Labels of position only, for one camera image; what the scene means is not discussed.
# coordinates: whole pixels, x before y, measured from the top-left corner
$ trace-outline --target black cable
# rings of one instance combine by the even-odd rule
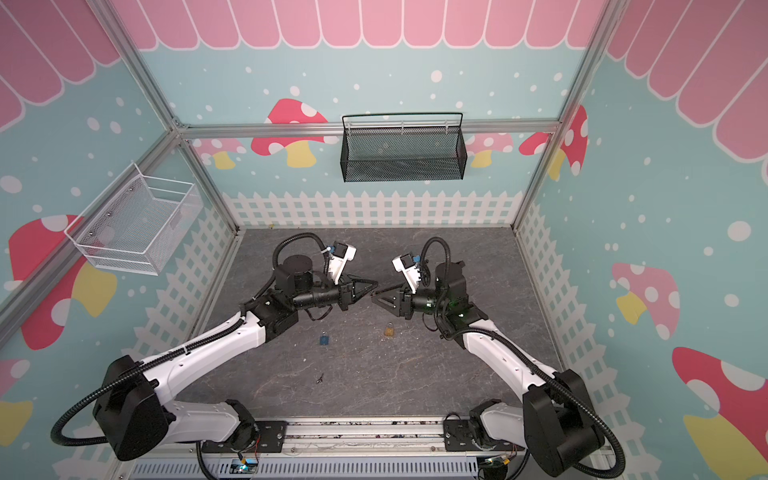
[[[104,385],[99,389],[96,389],[95,391],[91,392],[90,394],[85,396],[80,402],[75,403],[69,410],[67,410],[64,413],[64,415],[61,416],[61,418],[59,418],[59,420],[56,421],[56,423],[53,425],[53,428],[51,429],[51,440],[53,441],[53,443],[57,445],[63,445],[65,447],[82,447],[86,445],[98,445],[101,443],[107,443],[107,437],[105,436],[89,437],[86,439],[74,439],[72,437],[68,437],[64,435],[63,430],[64,430],[64,427],[67,425],[67,423],[70,420],[72,420],[72,418],[75,415],[77,415],[82,409],[90,405],[93,401],[95,401],[105,393],[109,392],[113,388],[130,382],[131,380],[135,379],[136,377],[146,372],[147,370],[153,369],[154,367],[162,363],[166,363],[169,360],[175,359],[178,356],[185,355],[191,352],[192,350],[198,349],[203,345],[207,345],[208,343],[215,342],[216,340],[223,338],[229,335],[230,333],[234,332],[235,330],[239,329],[244,323],[245,323],[245,308],[243,305],[241,305],[240,318],[237,319],[237,321],[233,323],[232,326],[230,326],[229,328],[221,330],[218,333],[214,333],[211,336],[207,336],[203,339],[199,339],[195,342],[192,342],[185,347],[179,347],[175,350],[171,350],[170,352],[166,353],[163,356],[159,356],[150,362],[143,363],[127,371],[123,375],[117,377],[114,381],[109,382],[107,385]]]
[[[306,309],[304,311],[310,317],[310,320],[312,320],[314,322],[316,320],[322,320],[322,319],[326,318],[328,316],[328,314],[331,313],[331,310],[333,310],[333,305],[328,305],[328,310],[326,310],[326,312],[323,315],[321,315],[320,317],[318,317],[318,318],[315,318],[315,317],[312,316],[312,313],[310,313],[310,309]]]
[[[438,329],[440,330],[440,333],[445,336],[445,334],[448,332],[448,329],[444,327],[442,322],[440,321],[440,304],[445,299],[445,295],[448,293],[448,271],[449,267],[451,266],[451,247],[448,246],[448,242],[443,240],[441,237],[432,237],[429,240],[424,243],[424,247],[422,248],[422,254],[419,258],[419,273],[421,274],[420,277],[422,278],[422,283],[425,286],[429,285],[430,277],[429,277],[429,267],[427,266],[427,250],[429,250],[429,247],[434,243],[440,243],[442,245],[442,249],[445,252],[445,272],[443,273],[443,285],[440,289],[440,295],[437,299],[437,303],[435,304],[435,325],[437,325]]]
[[[589,416],[589,418],[592,419],[595,425],[597,425],[597,427],[605,434],[605,438],[608,439],[608,443],[611,444],[611,447],[614,450],[614,455],[616,456],[616,463],[614,464],[614,466],[612,466],[608,470],[598,470],[596,468],[587,467],[586,465],[577,463],[576,465],[574,465],[574,468],[576,468],[579,472],[583,472],[587,475],[592,475],[593,477],[597,477],[597,478],[616,478],[624,472],[624,467],[627,466],[627,459],[624,457],[624,449],[621,448],[621,443],[619,443],[619,440],[616,438],[616,435],[614,435],[611,429],[608,428],[608,425],[605,424],[603,419],[601,419],[600,416],[594,412],[594,410],[587,407],[578,397],[576,397],[573,393],[571,393],[570,390],[566,389],[563,385],[558,383],[557,380],[553,379],[552,377],[544,373],[543,370],[538,368],[538,365],[533,363],[531,359],[525,356],[523,352],[521,352],[520,349],[518,349],[518,347],[515,346],[514,343],[510,342],[504,336],[499,335],[494,331],[479,329],[479,328],[470,326],[470,327],[461,329],[457,332],[454,332],[450,335],[447,335],[445,336],[445,338],[448,340],[453,340],[457,336],[464,335],[465,333],[480,333],[482,335],[487,335],[492,339],[498,340],[499,342],[501,342],[503,346],[507,347],[512,353],[514,353],[523,362],[523,364],[525,364],[525,366],[527,366],[531,370],[531,373],[537,375],[539,378],[544,380],[547,383],[547,385],[550,386],[550,388],[557,391],[560,395],[564,396],[566,399],[573,402],[578,408],[583,410],[584,413],[586,413],[587,416]]]
[[[424,324],[424,328],[426,328],[426,329],[427,329],[427,330],[429,330],[430,332],[437,332],[437,330],[438,330],[438,328],[437,328],[437,324],[435,324],[435,328],[433,328],[433,329],[431,329],[431,328],[429,328],[429,327],[427,326],[427,322],[424,320],[424,312],[422,312],[422,323]]]
[[[531,459],[531,450],[525,449],[525,455],[523,455],[523,460],[520,462],[520,465],[518,465],[518,469],[515,470],[515,473],[508,476],[506,480],[515,480],[517,477],[520,476],[520,474],[523,472],[523,468],[525,468],[525,464],[528,463],[528,460]]]
[[[203,462],[203,443],[198,440],[195,442],[195,451],[197,453],[197,466],[200,467],[200,471],[203,473],[203,477],[206,478],[206,480],[219,480],[218,478],[214,477],[214,474],[208,470],[208,467],[205,466],[205,462]]]
[[[283,251],[283,248],[285,248],[289,243],[295,242],[296,240],[300,240],[302,238],[311,238],[312,240],[315,240],[317,246],[323,250],[323,274],[328,275],[328,267],[331,264],[331,253],[327,250],[326,245],[323,243],[320,237],[312,232],[297,233],[296,235],[292,235],[291,237],[288,237],[282,242],[278,243],[277,247],[275,247],[275,251],[272,252],[272,269],[274,270],[277,268],[277,258],[280,256],[280,252]]]

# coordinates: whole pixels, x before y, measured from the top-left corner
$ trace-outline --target white wire basket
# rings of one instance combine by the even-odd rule
[[[81,225],[101,195],[65,229],[97,268],[160,275],[203,209],[197,185],[137,174]]]

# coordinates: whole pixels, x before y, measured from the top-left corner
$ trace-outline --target light blue wall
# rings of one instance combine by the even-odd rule
[[[531,218],[544,217],[542,232],[548,229],[548,240],[556,241],[556,255],[562,255],[562,269],[570,270],[568,282],[572,289],[578,288],[578,293],[571,291],[576,304],[585,308],[587,324],[594,325],[594,342],[606,347],[601,370],[617,370],[617,391],[611,396],[629,397],[626,412],[631,419],[624,418],[624,424],[643,427],[630,424],[622,430],[641,435],[631,447],[625,443],[634,465],[628,470],[634,473],[627,477],[656,478],[645,476],[656,465],[652,458],[638,456],[644,447],[660,460],[658,478],[715,480],[718,477],[694,444],[684,416],[712,418],[716,412],[686,387],[672,354],[677,347],[687,347],[758,377],[768,376],[764,301],[768,185],[756,164],[735,162],[714,144],[709,128],[688,124],[675,111],[674,101],[660,101],[645,80],[627,74],[623,63],[603,61],[583,105],[590,140],[584,166],[576,177],[564,169],[558,182],[546,178]],[[729,236],[730,225],[737,221],[751,227],[745,240]],[[539,228],[532,223],[523,229],[526,250],[533,247],[528,235]],[[531,258],[532,263],[538,260]],[[671,338],[660,338],[649,312],[637,325],[625,321],[616,300],[627,290],[615,283],[611,273],[615,263],[666,270],[674,278],[680,320]],[[547,287],[537,281],[541,290]],[[729,294],[737,296],[737,306],[727,304]],[[561,346],[574,341],[574,332],[569,334],[561,325],[570,313],[556,319],[559,307],[548,308],[554,331],[567,337],[561,340],[557,335]],[[582,335],[576,333],[576,340]],[[567,361],[588,379],[588,385],[593,376],[597,378],[581,355]],[[616,409],[617,399],[609,401],[604,392],[593,392],[593,400],[602,401],[596,403],[601,414]],[[761,425],[768,419],[764,401],[763,396],[762,414],[753,418]],[[622,425],[615,415],[609,416],[613,425]],[[722,448],[734,440],[711,435]],[[764,447],[766,439],[758,440],[754,445],[763,442]],[[718,456],[720,462],[744,462],[728,453]]]

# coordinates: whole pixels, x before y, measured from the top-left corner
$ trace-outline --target black wire basket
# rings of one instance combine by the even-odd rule
[[[467,148],[461,113],[345,115],[345,182],[460,180]]]

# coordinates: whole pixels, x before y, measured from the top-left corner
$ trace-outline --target mushroom illustration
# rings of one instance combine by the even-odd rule
[[[6,289],[23,282],[44,258],[64,240],[64,228],[75,215],[55,215],[23,225],[8,239],[13,281]],[[69,315],[72,299],[83,304],[91,316],[104,311],[118,288],[118,278],[94,268],[85,257],[58,281],[35,311],[22,324],[22,336],[33,350],[52,345],[61,336]]]
[[[192,142],[192,147],[206,165],[211,164],[210,159],[213,157],[214,165],[219,170],[235,168],[235,163],[227,152],[237,152],[238,154],[246,152],[243,144],[236,138],[196,138]]]
[[[317,110],[309,105],[292,98],[279,100],[264,123],[268,124],[325,124],[328,121]],[[310,151],[309,141],[324,144],[335,144],[338,137],[272,137],[254,138],[250,144],[251,150],[266,157],[282,149],[288,152],[288,166],[293,168],[312,167],[317,159]]]
[[[629,263],[614,263],[612,271],[615,283],[629,290],[627,295],[616,299],[624,319],[636,325],[647,310],[659,337],[668,340],[680,319],[680,294],[672,274]],[[612,288],[616,287],[615,283],[611,282]]]
[[[768,472],[768,382],[685,347],[673,350],[672,364],[705,408],[717,414],[683,417],[688,434],[712,471],[723,480],[747,480]]]
[[[520,153],[523,155],[539,155],[547,147],[547,142],[549,142],[549,134],[540,131],[536,132],[520,144]]]
[[[510,134],[476,134],[465,142],[467,151],[475,155],[471,167],[485,168],[492,162],[492,151],[509,153],[515,149]]]

